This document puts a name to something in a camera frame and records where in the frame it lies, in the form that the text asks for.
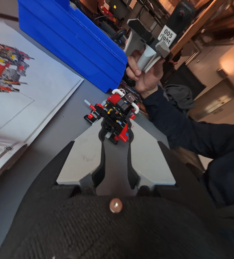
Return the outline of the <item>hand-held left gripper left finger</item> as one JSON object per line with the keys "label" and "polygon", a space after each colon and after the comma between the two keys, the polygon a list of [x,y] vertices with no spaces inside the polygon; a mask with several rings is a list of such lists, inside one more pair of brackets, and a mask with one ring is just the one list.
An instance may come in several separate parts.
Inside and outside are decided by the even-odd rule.
{"label": "hand-held left gripper left finger", "polygon": [[105,177],[104,119],[96,121],[74,140],[57,178],[59,185],[97,188]]}

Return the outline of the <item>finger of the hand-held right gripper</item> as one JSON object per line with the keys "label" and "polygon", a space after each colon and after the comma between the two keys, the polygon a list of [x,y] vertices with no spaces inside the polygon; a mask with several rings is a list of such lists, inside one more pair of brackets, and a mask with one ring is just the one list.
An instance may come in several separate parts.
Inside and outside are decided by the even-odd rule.
{"label": "finger of the hand-held right gripper", "polygon": [[170,49],[167,46],[166,42],[164,40],[160,40],[156,45],[155,45],[155,49],[156,49],[156,54],[157,56],[160,56],[162,58],[166,58],[169,53],[170,53]]}
{"label": "finger of the hand-held right gripper", "polygon": [[127,25],[131,29],[125,45],[125,56],[130,56],[135,50],[141,50],[145,45],[151,45],[155,37],[149,32],[139,19],[129,19]]}

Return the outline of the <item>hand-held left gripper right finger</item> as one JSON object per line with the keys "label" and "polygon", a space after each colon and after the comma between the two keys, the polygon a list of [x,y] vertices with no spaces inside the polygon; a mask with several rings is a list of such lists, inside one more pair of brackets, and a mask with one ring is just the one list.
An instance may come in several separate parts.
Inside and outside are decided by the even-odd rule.
{"label": "hand-held left gripper right finger", "polygon": [[128,134],[127,169],[131,189],[175,186],[176,180],[158,141],[132,119],[128,122]]}

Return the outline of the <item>red black toy brick model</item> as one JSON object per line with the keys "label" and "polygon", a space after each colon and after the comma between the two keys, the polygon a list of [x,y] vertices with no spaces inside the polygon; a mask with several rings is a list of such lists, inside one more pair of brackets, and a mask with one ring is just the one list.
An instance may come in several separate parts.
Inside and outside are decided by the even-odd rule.
{"label": "red black toy brick model", "polygon": [[91,112],[84,116],[90,125],[103,118],[104,136],[110,142],[116,145],[119,140],[128,140],[128,119],[134,119],[140,111],[138,97],[133,90],[114,89],[106,100],[95,105],[87,100],[84,102],[91,108]]}

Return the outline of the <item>person's right forearm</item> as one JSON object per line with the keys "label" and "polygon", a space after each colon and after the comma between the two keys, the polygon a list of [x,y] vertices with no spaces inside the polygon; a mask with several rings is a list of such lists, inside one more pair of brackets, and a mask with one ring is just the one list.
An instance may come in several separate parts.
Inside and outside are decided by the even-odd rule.
{"label": "person's right forearm", "polygon": [[234,124],[192,121],[179,112],[157,87],[140,95],[150,121],[167,136],[170,144],[209,159],[234,161]]}

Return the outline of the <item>person's right hand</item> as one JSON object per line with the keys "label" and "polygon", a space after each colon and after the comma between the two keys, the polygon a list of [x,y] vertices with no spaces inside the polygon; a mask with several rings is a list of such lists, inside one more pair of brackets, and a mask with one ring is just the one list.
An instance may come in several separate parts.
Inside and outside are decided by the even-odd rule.
{"label": "person's right hand", "polygon": [[141,96],[141,99],[146,99],[152,93],[158,90],[158,82],[163,76],[163,63],[164,59],[158,60],[147,73],[141,71],[137,65],[138,60],[144,53],[145,47],[141,50],[135,50],[128,56],[128,67],[126,74],[128,78],[134,80],[135,90]]}

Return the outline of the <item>wooden beam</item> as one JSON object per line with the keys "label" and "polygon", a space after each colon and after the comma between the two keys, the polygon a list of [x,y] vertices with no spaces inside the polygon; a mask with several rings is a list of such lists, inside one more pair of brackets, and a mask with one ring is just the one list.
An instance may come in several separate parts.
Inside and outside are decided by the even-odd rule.
{"label": "wooden beam", "polygon": [[183,46],[203,27],[203,25],[212,17],[212,15],[224,4],[225,0],[213,0],[211,4],[203,10],[198,19],[186,30],[182,37],[171,49],[171,53],[175,56]]}

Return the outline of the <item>dark grey cloth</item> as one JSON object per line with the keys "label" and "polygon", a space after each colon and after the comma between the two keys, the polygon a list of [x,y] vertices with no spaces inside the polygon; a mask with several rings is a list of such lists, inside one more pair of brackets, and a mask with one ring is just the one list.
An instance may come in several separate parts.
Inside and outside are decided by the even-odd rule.
{"label": "dark grey cloth", "polygon": [[164,86],[164,96],[187,118],[189,111],[195,108],[193,93],[188,86],[176,84]]}

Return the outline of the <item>blue plastic bin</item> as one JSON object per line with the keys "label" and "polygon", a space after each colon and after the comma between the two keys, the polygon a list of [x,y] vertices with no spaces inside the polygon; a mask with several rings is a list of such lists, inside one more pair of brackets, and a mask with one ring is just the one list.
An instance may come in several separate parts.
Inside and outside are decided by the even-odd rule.
{"label": "blue plastic bin", "polygon": [[124,51],[70,1],[19,0],[19,27],[103,92],[118,88]]}

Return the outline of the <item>person's dark clothed torso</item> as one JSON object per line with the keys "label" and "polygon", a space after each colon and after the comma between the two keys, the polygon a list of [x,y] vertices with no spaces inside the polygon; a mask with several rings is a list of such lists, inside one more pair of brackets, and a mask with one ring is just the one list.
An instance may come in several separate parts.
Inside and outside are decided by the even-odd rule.
{"label": "person's dark clothed torso", "polygon": [[234,143],[197,153],[212,159],[204,185],[217,208],[218,223],[234,248]]}

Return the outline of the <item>instruction booklet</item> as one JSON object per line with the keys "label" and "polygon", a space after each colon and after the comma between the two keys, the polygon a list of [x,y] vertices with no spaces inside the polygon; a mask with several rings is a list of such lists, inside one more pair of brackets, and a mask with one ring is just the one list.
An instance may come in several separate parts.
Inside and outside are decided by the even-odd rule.
{"label": "instruction booklet", "polygon": [[0,21],[0,175],[83,80]]}

